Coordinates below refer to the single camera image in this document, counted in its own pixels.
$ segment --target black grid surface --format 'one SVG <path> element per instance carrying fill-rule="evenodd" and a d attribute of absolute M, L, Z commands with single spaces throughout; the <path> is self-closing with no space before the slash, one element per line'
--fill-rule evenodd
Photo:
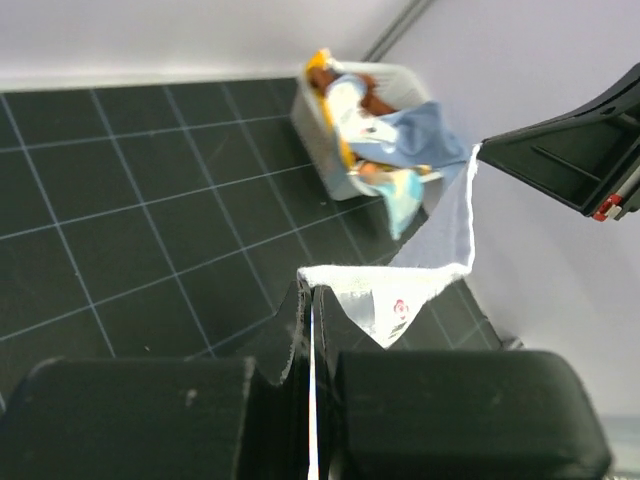
<path fill-rule="evenodd" d="M 293 79 L 0 95 L 0 411 L 38 362 L 222 356 L 301 265 L 386 264 L 384 205 L 334 203 Z M 464 283 L 394 348 L 497 348 Z"/>

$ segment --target plastic basket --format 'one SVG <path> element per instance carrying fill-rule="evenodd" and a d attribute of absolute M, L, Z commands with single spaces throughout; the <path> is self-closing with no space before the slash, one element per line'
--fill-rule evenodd
<path fill-rule="evenodd" d="M 349 73 L 366 73 L 377 84 L 376 94 L 401 110 L 416 107 L 429 100 L 418 77 L 408 68 L 384 63 L 341 62 Z M 374 195 L 374 191 L 358 189 L 351 182 L 347 169 L 336 150 L 332 133 L 327 129 L 313 89 L 305 72 L 298 76 L 298 90 L 291 112 L 293 126 L 316 167 L 329 196 L 347 200 L 359 195 Z M 437 172 L 422 177 L 422 182 L 441 178 Z"/>

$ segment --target white towel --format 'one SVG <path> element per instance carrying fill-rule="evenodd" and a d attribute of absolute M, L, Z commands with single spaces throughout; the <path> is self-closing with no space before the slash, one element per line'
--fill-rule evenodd
<path fill-rule="evenodd" d="M 468 275 L 475 258 L 471 159 L 444 192 L 429 220 L 388 267 L 320 265 L 298 270 L 309 286 L 330 286 L 345 313 L 382 347 L 390 347 L 422 306 L 449 284 Z"/>

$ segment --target laundry basket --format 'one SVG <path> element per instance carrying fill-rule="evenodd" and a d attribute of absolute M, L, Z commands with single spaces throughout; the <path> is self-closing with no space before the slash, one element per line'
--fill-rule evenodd
<path fill-rule="evenodd" d="M 398 110 L 416 107 L 429 100 L 429 95 L 416 75 L 406 67 L 356 62 L 341 62 L 341 65 L 348 73 L 371 75 L 377 84 L 376 94 Z M 349 180 L 333 134 L 324 122 L 315 93 L 304 71 L 298 76 L 298 90 L 291 119 L 331 198 L 346 200 L 369 194 L 358 190 Z M 422 181 L 425 183 L 439 178 L 441 175 L 434 172 L 422 177 Z"/>

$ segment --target basket filled with clothes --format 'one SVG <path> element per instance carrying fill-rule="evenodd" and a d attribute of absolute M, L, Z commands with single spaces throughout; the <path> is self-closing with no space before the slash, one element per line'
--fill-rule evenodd
<path fill-rule="evenodd" d="M 298 77 L 292 121 L 334 200 L 381 196 L 394 239 L 424 188 L 446 188 L 469 160 L 441 108 L 406 67 L 339 62 L 320 50 Z"/>

